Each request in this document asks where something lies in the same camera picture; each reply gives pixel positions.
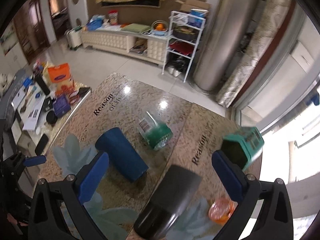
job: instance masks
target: teal box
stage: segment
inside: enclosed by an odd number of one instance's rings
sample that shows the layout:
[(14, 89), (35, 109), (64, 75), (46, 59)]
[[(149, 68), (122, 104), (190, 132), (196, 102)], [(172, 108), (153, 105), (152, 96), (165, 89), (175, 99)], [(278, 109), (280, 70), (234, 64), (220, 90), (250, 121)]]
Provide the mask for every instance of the teal box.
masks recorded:
[(244, 171), (261, 155), (263, 145), (264, 140), (256, 127), (241, 127), (223, 138), (221, 150)]

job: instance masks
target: metal bowl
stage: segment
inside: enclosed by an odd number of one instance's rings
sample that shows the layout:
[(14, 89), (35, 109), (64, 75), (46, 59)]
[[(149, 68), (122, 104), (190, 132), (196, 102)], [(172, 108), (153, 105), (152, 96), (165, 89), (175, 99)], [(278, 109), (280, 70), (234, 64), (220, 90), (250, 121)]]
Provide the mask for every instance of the metal bowl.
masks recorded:
[[(162, 23), (162, 24), (165, 26), (166, 30), (165, 30), (165, 31), (157, 31), (157, 30), (155, 30), (155, 26), (156, 26), (158, 23)], [(160, 20), (160, 21), (155, 21), (155, 22), (151, 25), (151, 31), (152, 31), (152, 33), (153, 33), (154, 35), (166, 35), (168, 29), (169, 29), (169, 24), (168, 24), (167, 22), (161, 21), (161, 20)]]

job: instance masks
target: white suitcase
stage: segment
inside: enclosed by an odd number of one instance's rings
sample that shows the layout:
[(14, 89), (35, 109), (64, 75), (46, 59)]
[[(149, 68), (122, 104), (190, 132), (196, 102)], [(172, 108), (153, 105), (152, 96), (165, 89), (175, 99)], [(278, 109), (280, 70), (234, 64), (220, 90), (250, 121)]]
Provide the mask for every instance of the white suitcase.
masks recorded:
[(70, 49), (76, 49), (82, 44), (79, 31), (76, 32), (74, 29), (67, 32), (66, 38), (67, 38)]

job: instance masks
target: blue cup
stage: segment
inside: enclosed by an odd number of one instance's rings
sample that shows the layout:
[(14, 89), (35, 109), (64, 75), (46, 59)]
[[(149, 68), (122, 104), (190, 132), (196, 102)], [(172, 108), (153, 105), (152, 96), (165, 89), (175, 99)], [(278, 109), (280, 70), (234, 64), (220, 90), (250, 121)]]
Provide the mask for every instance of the blue cup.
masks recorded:
[(108, 153), (112, 164), (130, 182), (136, 181), (148, 169), (119, 127), (103, 133), (96, 141), (95, 147)]

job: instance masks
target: blue gripper pad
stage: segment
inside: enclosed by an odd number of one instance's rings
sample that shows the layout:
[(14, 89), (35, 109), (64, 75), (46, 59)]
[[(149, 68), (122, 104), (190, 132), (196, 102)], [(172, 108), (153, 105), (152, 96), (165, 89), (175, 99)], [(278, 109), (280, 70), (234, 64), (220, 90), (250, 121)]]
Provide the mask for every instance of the blue gripper pad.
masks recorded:
[(36, 165), (45, 163), (46, 160), (47, 158), (44, 155), (28, 157), (28, 158), (25, 158), (25, 160), (23, 161), (23, 165), (25, 167), (36, 166)]
[(222, 184), (226, 188), (230, 198), (237, 203), (241, 203), (243, 200), (243, 186), (232, 168), (228, 165), (226, 160), (223, 159), (221, 154), (224, 155), (221, 150), (215, 151), (212, 154), (212, 166), (219, 176)]
[(108, 166), (109, 156), (103, 153), (79, 185), (78, 200), (81, 205), (90, 201)]

